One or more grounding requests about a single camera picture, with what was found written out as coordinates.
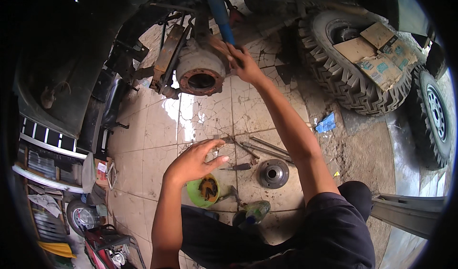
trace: yellow cloth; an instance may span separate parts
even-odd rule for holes
[[[76,258],[77,256],[72,253],[70,246],[67,243],[48,243],[37,241],[38,245],[46,251],[54,253],[59,256]]]

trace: left hand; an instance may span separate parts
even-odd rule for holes
[[[204,140],[191,145],[176,158],[165,171],[164,179],[170,178],[174,182],[184,185],[187,181],[200,179],[211,171],[226,163],[228,156],[219,156],[205,163],[209,151],[224,145],[223,140]]]

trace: blue rag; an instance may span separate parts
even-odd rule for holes
[[[334,112],[332,112],[318,123],[318,125],[315,127],[315,130],[318,133],[323,133],[325,131],[334,129],[335,127],[336,124],[334,123]]]

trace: green bowl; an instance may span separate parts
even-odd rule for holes
[[[209,200],[205,200],[205,197],[202,196],[200,190],[199,190],[199,185],[201,184],[202,180],[204,178],[212,178],[216,182],[216,186],[218,187],[218,191],[216,192],[216,199],[214,202],[211,202]],[[198,207],[209,207],[210,205],[216,203],[216,201],[219,198],[219,183],[218,180],[215,179],[215,177],[212,174],[208,174],[206,176],[203,176],[201,179],[195,180],[195,181],[189,181],[186,183],[186,189],[188,191],[189,198],[191,201],[197,205]]]

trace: hand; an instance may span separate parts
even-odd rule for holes
[[[231,67],[237,71],[237,75],[243,81],[253,84],[266,77],[251,57],[246,47],[242,47],[242,52],[240,52],[235,49],[232,44],[226,43],[226,45],[232,54],[232,56],[227,56],[227,59],[229,60]],[[234,57],[237,58],[243,65],[239,65]]]
[[[226,163],[228,156],[219,156],[205,163],[208,152],[224,145],[223,140],[204,140],[191,145],[178,158],[176,158],[165,171],[164,180],[170,178],[181,186],[187,181],[200,179],[206,174]]]

